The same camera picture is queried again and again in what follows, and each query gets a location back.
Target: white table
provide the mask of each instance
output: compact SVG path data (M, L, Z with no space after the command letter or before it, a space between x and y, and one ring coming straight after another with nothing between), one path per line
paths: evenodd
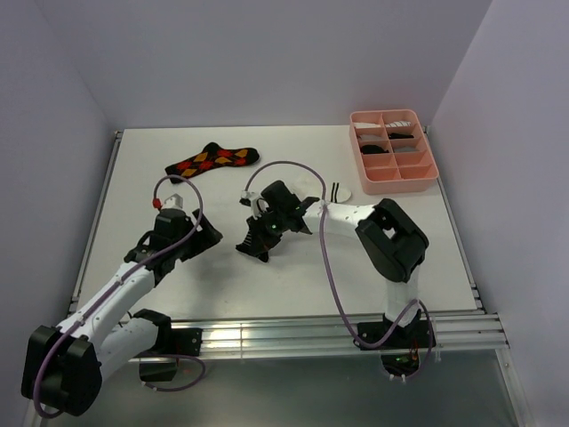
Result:
M242 319L330 316L337 314L325 276L317 237L288 233L265 264L236 251L246 233L249 211L238 204L241 190L256 167L274 160L310 165L326 182L340 181L353 193L349 203L376 204L381 197L361 190L349 146L348 127L279 126L124 131L100 212L97 231L82 283L79 306L88 301L115 273L124 255L153 227L156 210L152 189L164 168L197 154L208 142L224 148L255 147L255 166L220 169L192 179L204 197L205 215L223 234L222 241L176 269L133 311L157 310L173 319ZM252 186L262 190L276 179L294 181L305 171L274 166ZM165 183L162 199L184 197L187 212L196 207L185 184ZM476 302L461 259L441 190L391 195L430 240L421 266L419 295L432 311L476 310ZM384 310L385 279L375 270L360 242L327 235L328 252L347 313Z

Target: gray wall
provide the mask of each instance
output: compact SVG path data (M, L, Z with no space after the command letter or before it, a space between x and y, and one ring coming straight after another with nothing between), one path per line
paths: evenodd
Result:
M66 312L112 133L36 5L0 3L0 425L12 426L29 334Z
M430 123L490 0L36 0L116 127Z
M494 0L433 122L474 277L539 425L567 425L569 3Z

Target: white wall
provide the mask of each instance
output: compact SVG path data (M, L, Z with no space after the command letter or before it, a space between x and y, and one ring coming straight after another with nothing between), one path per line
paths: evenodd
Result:
M569 419L569 3L494 0L432 144L539 425Z
M0 425L20 425L26 347L65 315L112 132L31 0L0 13Z
M36 0L116 127L429 123L490 0Z

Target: pink storage box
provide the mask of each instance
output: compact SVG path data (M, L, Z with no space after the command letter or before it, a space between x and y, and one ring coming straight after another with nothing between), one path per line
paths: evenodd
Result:
M413 137L392 139L389 138L392 133ZM424 191L438 178L429 142L419 118L410 109L352 113L349 138L366 194ZM364 145L377 145L387 153L362 154L360 149Z

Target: white sock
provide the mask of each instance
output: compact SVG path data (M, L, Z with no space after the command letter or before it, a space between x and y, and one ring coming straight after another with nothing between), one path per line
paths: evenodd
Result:
M322 186L320 182L312 176L302 175L288 187L300 200L306 197L322 197ZM341 182L326 183L326 201L344 203L347 202L350 197L352 197L352 192Z

